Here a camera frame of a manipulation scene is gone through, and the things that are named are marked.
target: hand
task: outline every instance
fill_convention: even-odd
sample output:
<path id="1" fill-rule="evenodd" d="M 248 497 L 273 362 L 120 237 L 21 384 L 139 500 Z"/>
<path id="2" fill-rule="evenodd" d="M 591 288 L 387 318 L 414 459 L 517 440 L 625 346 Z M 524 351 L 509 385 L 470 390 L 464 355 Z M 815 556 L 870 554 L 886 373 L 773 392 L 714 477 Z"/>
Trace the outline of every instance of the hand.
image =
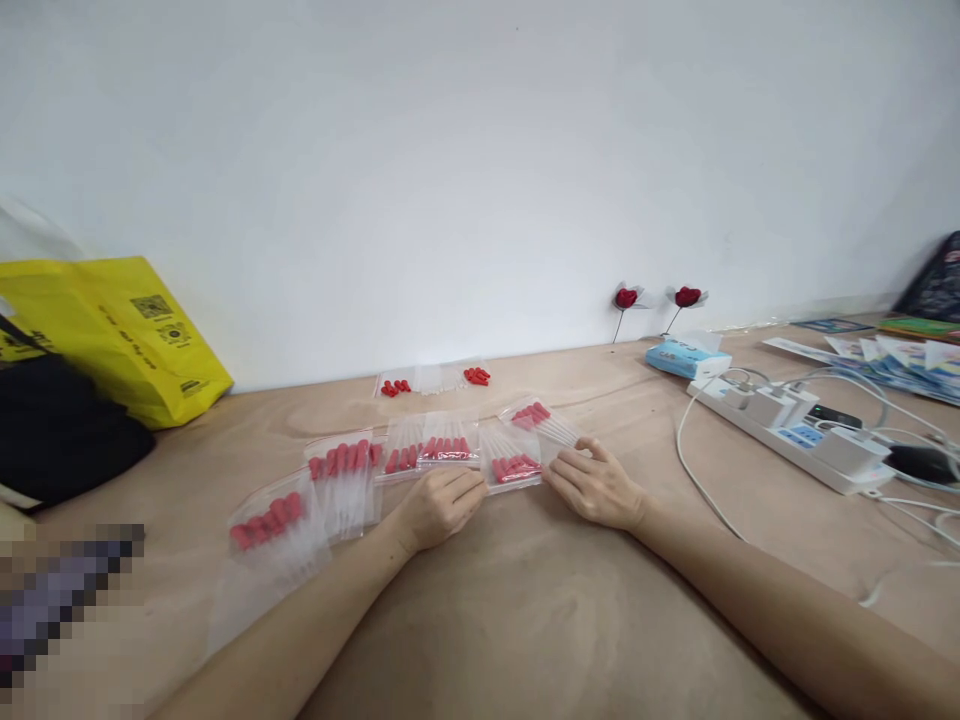
<path id="1" fill-rule="evenodd" d="M 411 555 L 456 535 L 487 496 L 483 475 L 467 468 L 431 470 L 391 513 L 398 540 Z"/>
<path id="2" fill-rule="evenodd" d="M 577 450 L 589 450 L 593 457 L 565 448 L 543 469 L 543 479 L 580 517 L 628 532 L 635 530 L 647 509 L 647 494 L 593 438 L 577 440 Z"/>

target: white power strip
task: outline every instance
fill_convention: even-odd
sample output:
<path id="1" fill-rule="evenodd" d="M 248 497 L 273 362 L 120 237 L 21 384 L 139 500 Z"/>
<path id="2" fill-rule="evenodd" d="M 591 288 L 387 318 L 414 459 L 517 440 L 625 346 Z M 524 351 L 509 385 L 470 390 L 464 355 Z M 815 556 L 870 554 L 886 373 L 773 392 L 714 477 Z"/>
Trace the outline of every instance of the white power strip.
<path id="1" fill-rule="evenodd" d="M 874 490 L 894 477 L 893 468 L 880 465 L 860 475 L 844 475 L 830 467 L 811 451 L 823 438 L 823 434 L 807 425 L 792 428 L 765 428 L 747 417 L 743 410 L 737 410 L 723 401 L 727 389 L 731 387 L 722 380 L 695 380 L 687 386 L 688 395 L 696 395 L 698 402 L 713 410 L 725 420 L 730 421 L 748 435 L 762 442 L 774 452 L 779 453 L 801 470 L 813 475 L 817 480 L 836 490 L 841 495 L 853 495 L 866 490 Z"/>

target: red flower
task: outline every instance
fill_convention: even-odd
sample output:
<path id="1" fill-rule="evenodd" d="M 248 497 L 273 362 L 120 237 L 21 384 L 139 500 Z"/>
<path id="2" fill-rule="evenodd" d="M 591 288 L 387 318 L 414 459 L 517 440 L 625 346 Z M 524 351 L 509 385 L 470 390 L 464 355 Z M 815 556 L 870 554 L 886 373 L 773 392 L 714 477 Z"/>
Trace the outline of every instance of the red flower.
<path id="1" fill-rule="evenodd" d="M 637 301 L 637 291 L 628 290 L 627 288 L 621 288 L 620 292 L 617 293 L 616 300 L 614 302 L 617 304 L 617 307 L 621 310 L 629 310 L 633 307 L 633 304 Z"/>
<path id="2" fill-rule="evenodd" d="M 688 288 L 686 285 L 684 285 L 682 288 L 677 290 L 677 294 L 673 298 L 673 301 L 677 304 L 677 307 L 690 307 L 691 305 L 697 304 L 702 294 L 703 293 L 696 288 Z"/>

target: blue tissue box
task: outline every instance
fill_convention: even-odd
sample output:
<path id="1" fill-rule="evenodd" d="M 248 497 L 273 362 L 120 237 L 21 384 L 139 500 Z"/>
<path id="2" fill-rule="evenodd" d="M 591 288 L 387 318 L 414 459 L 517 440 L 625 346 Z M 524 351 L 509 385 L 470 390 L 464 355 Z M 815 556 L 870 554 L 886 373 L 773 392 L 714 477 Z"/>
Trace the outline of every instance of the blue tissue box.
<path id="1" fill-rule="evenodd" d="M 647 350 L 647 365 L 691 380 L 716 377 L 730 368 L 727 353 L 710 353 L 679 340 L 667 340 Z"/>

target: yellow bag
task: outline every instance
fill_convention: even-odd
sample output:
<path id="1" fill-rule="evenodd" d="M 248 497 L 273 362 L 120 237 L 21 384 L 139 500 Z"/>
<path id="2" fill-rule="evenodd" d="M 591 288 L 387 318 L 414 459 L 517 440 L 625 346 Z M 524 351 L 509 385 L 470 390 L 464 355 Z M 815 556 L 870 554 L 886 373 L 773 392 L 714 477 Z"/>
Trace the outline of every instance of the yellow bag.
<path id="1" fill-rule="evenodd" d="M 0 263 L 0 300 L 151 430 L 193 420 L 233 385 L 146 258 Z M 0 339 L 2 361 L 38 354 Z"/>

